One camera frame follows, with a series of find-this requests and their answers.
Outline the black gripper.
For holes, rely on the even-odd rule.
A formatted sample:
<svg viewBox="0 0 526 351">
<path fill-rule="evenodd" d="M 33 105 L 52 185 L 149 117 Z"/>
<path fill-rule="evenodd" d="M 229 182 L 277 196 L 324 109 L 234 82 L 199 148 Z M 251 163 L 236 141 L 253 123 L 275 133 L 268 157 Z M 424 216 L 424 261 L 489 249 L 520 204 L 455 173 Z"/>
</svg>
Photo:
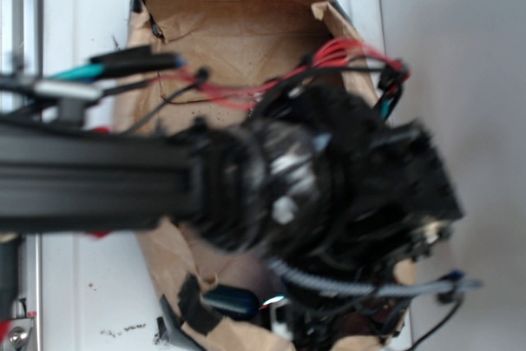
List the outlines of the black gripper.
<svg viewBox="0 0 526 351">
<path fill-rule="evenodd" d="M 388 108 L 317 85 L 263 110 L 274 128 L 278 185 L 269 258 L 283 282 L 275 320 L 298 350 L 328 350 L 351 336 L 385 342 L 410 303 L 435 285 L 395 267 L 428 255 L 463 215 L 425 128 L 387 125 Z"/>
</svg>

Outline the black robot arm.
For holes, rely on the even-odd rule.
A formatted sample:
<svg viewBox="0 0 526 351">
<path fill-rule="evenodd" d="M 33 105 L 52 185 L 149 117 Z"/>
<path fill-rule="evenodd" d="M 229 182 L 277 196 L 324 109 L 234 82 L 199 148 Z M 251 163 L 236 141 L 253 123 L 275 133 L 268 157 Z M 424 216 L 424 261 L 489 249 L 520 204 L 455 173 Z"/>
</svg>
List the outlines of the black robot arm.
<svg viewBox="0 0 526 351">
<path fill-rule="evenodd" d="M 187 221 L 226 252 L 255 248 L 280 277 L 270 309 L 303 350 L 327 350 L 360 316 L 381 338 L 409 303 L 459 305 L 460 274 L 402 285 L 462 210 L 427 131 L 327 85 L 288 88 L 244 123 L 196 120 L 174 136 L 98 135 L 5 115 L 1 229 L 153 229 Z"/>
</svg>

